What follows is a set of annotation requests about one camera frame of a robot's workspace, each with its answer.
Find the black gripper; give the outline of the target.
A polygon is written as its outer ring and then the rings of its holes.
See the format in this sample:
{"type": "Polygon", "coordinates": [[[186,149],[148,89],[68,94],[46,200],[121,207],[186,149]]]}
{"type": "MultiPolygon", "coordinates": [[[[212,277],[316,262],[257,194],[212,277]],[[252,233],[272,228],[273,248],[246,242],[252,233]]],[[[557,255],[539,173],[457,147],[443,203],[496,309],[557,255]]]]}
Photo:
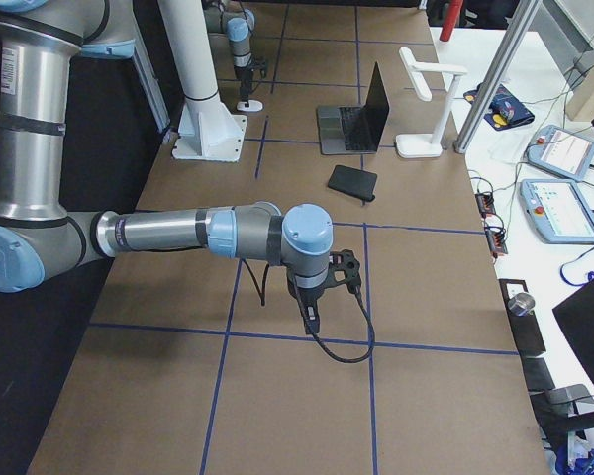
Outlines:
{"type": "Polygon", "coordinates": [[[258,71],[261,79],[265,79],[268,72],[268,62],[264,57],[252,57],[245,66],[234,67],[235,75],[240,84],[240,106],[249,106],[251,82],[258,71]]]}
{"type": "Polygon", "coordinates": [[[345,285],[354,296],[361,292],[360,263],[350,249],[332,251],[329,255],[328,269],[314,287],[307,287],[304,278],[287,271],[289,294],[299,299],[300,314],[305,334],[317,335],[320,331],[320,315],[317,302],[328,289],[345,285]]]}

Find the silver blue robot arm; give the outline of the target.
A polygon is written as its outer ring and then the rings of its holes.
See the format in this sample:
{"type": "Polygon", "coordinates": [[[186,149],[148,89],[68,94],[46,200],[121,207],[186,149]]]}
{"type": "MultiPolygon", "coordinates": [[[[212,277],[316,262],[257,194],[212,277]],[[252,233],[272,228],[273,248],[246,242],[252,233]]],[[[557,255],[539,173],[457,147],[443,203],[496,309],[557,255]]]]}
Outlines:
{"type": "Polygon", "coordinates": [[[67,25],[0,12],[0,52],[13,48],[17,77],[35,101],[50,96],[58,120],[32,128],[0,124],[0,232],[32,254],[42,282],[0,292],[0,341],[33,341],[104,327],[199,328],[226,319],[236,267],[199,244],[110,258],[97,220],[118,212],[153,218],[211,206],[254,211],[267,201],[237,165],[166,164],[147,131],[138,77],[79,57],[82,35],[67,25]]]}
{"type": "Polygon", "coordinates": [[[253,85],[255,73],[258,71],[264,79],[268,64],[265,58],[254,56],[251,51],[250,38],[255,28],[253,11],[243,5],[239,11],[232,11],[229,1],[202,1],[201,4],[207,32],[224,35],[229,41],[235,77],[240,82],[237,110],[261,112],[263,104],[251,99],[250,95],[256,89],[253,85]]]}

